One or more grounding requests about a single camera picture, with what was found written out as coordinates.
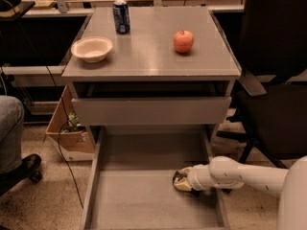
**chair seat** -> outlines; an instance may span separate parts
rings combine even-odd
[[[306,85],[272,85],[265,96],[252,98],[240,91],[234,98],[246,120],[244,125],[253,130],[259,142],[258,149],[277,159],[306,154]]]

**soda can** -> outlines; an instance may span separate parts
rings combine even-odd
[[[130,31],[129,6],[125,0],[116,0],[113,3],[115,30],[118,34]]]

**gray jeans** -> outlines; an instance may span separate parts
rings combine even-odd
[[[24,109],[15,97],[0,96],[0,173],[21,165]]]

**apple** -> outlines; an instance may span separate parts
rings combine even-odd
[[[190,31],[180,30],[174,35],[174,48],[179,53],[187,53],[192,49],[194,36]]]

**white bowl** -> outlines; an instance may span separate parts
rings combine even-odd
[[[103,60],[113,48],[112,42],[100,36],[89,36],[76,41],[71,47],[71,53],[76,58],[95,63]]]

